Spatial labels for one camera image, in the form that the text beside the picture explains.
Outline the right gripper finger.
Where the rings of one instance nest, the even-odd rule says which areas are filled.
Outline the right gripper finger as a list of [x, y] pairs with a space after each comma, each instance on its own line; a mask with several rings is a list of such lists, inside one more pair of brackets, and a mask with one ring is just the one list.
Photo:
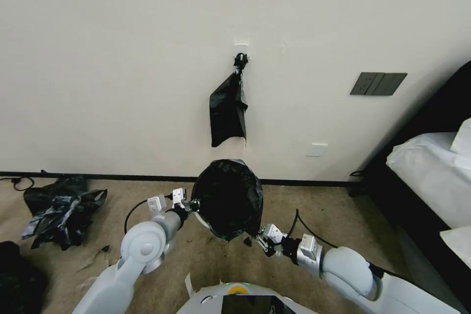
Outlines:
[[270, 239], [257, 239], [256, 242], [264, 251], [264, 254], [270, 258], [275, 255], [275, 243]]
[[273, 246], [273, 241], [264, 233], [264, 229], [259, 230], [256, 235], [248, 235], [244, 239], [244, 245], [252, 246], [257, 243], [259, 246]]

